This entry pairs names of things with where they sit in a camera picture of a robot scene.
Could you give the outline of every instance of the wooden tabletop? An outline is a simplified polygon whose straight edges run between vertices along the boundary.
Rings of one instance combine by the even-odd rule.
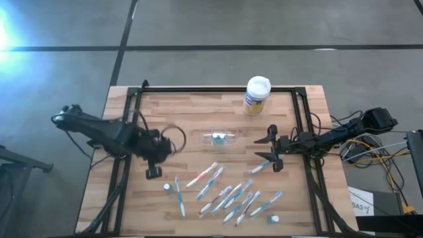
[[[325,94],[321,86],[305,86],[311,112],[319,115],[323,126],[331,126]],[[104,111],[104,118],[122,116],[127,87],[111,87]],[[309,194],[302,157],[284,156],[284,169],[274,173],[269,166],[250,176],[248,171],[264,162],[255,151],[269,151],[270,145],[253,144],[254,140],[266,136],[270,124],[278,126],[278,135],[287,135],[296,126],[293,103],[289,93],[271,93],[264,110],[258,116],[248,116],[243,112],[244,93],[144,93],[141,111],[150,128],[162,130],[167,124],[180,126],[187,135],[187,144],[182,153],[176,154],[161,165],[163,176],[146,180],[147,164],[141,158],[133,157],[128,189],[124,206],[121,235],[314,235],[313,218],[310,210]],[[228,128],[239,132],[236,145],[214,147],[202,144],[200,138],[204,130]],[[171,130],[166,136],[182,144],[180,132]],[[96,151],[93,161],[105,156],[104,151]],[[204,187],[208,175],[194,186],[185,186],[213,162],[225,167],[217,182],[200,200],[198,192]],[[88,178],[77,231],[86,228],[106,201],[112,159],[94,167]],[[330,202],[349,226],[357,229],[350,196],[339,157],[325,157],[323,167]],[[165,183],[174,184],[180,179],[182,198],[186,210],[185,220],[181,219],[176,194],[163,190]],[[200,209],[213,199],[226,186],[236,186],[240,182],[253,180],[252,191],[261,191],[259,199],[252,204],[250,212],[269,201],[277,191],[283,195],[265,212],[254,219],[245,218],[240,226],[234,227],[235,219],[222,225],[222,219],[235,206],[219,211],[215,216],[197,216]],[[242,202],[245,194],[238,199]],[[266,216],[276,214],[277,224],[266,223]]]

